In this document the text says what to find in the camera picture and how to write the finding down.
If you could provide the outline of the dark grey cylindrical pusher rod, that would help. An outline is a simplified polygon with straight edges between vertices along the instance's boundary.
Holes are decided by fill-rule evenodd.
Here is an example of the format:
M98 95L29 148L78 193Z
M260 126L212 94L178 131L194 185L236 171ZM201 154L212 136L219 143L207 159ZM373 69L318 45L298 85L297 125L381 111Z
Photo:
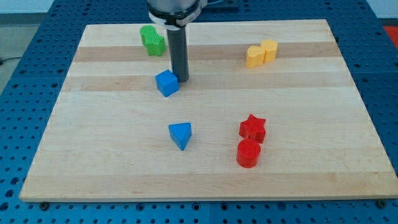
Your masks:
M167 38L172 72L177 77L179 83L184 83L189 79L187 36L185 27L182 27L179 30L168 30Z

